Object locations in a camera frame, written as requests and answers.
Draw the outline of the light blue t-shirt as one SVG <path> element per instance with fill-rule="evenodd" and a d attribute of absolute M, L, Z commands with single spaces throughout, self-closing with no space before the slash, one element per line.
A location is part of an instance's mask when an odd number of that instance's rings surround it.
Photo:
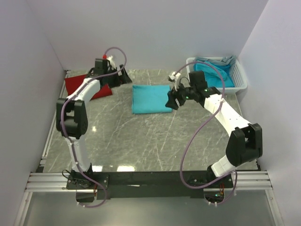
<path fill-rule="evenodd" d="M 168 101 L 169 85 L 133 85 L 132 114 L 171 113 L 165 107 Z"/>

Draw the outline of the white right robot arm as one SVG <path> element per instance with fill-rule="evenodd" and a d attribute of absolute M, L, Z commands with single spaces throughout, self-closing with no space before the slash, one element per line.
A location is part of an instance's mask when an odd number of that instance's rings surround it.
<path fill-rule="evenodd" d="M 239 115 L 216 87 L 209 87 L 203 71 L 189 73 L 188 87 L 182 84 L 183 78 L 177 72 L 169 75 L 174 87 L 167 94 L 166 107 L 177 110 L 185 101 L 194 100 L 212 113 L 229 135 L 225 155 L 208 167 L 206 182 L 217 188 L 223 182 L 223 175 L 262 156 L 262 128 Z"/>

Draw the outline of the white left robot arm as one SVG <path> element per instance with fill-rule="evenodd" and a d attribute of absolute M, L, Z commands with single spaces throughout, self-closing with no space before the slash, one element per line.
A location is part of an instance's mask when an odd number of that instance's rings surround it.
<path fill-rule="evenodd" d="M 93 186 L 94 177 L 88 172 L 92 165 L 87 155 L 85 134 L 88 129 L 87 105 L 103 89 L 110 89 L 131 83 L 125 65 L 117 68 L 112 58 L 102 57 L 95 60 L 95 66 L 84 75 L 81 84 L 66 98 L 56 103 L 56 129 L 61 132 L 69 147 L 72 170 L 82 173 L 77 183 L 83 189 Z"/>

